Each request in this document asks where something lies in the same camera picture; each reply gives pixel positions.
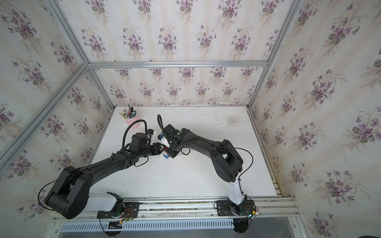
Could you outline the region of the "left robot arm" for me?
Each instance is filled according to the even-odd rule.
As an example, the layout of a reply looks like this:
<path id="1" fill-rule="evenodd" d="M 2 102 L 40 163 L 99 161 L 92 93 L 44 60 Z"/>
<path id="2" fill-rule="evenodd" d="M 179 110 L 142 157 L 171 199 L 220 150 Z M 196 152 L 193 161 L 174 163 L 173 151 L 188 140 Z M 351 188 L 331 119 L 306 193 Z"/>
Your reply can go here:
<path id="1" fill-rule="evenodd" d="M 126 209 L 123 199 L 114 192 L 91 194 L 91 187 L 118 171 L 134 166 L 140 158 L 160 155 L 165 148 L 161 143 L 153 143 L 151 136 L 136 133 L 129 144 L 123 145 L 107 159 L 80 168 L 65 168 L 44 203 L 66 219 L 88 211 L 105 212 L 109 217 L 118 218 Z"/>

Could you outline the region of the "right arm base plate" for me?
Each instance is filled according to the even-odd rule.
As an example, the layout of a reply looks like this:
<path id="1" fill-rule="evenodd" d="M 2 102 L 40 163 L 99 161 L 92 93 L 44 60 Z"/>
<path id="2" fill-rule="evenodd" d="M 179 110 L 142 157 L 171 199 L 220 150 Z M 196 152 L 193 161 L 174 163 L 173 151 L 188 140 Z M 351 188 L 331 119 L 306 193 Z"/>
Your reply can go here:
<path id="1" fill-rule="evenodd" d="M 218 200 L 215 202 L 218 216 L 253 216 L 257 215 L 257 207 L 253 200 L 244 199 L 240 205 L 230 200 Z"/>

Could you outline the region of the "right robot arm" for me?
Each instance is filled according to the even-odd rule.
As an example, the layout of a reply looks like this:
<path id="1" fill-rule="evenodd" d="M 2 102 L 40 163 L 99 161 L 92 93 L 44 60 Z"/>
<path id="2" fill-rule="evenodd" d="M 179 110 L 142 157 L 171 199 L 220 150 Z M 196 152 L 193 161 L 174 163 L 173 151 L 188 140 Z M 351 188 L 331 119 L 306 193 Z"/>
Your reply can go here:
<path id="1" fill-rule="evenodd" d="M 228 201 L 231 208 L 243 210 L 247 197 L 241 190 L 239 175 L 243 170 L 243 159 L 230 141 L 213 141 L 194 134 L 189 129 L 175 129 L 172 125 L 160 125 L 162 133 L 158 139 L 167 146 L 165 153 L 175 158 L 184 148 L 208 157 L 217 175 L 228 183 Z"/>

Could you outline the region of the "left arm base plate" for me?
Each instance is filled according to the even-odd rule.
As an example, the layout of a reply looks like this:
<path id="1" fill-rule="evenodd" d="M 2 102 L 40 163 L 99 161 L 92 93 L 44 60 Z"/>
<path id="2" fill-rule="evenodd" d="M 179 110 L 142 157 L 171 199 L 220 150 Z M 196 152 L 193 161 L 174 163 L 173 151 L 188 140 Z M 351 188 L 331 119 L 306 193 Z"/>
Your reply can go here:
<path id="1" fill-rule="evenodd" d="M 133 219 L 137 218 L 140 208 L 139 202 L 124 202 L 117 204 L 111 211 L 99 211 L 97 219 Z"/>

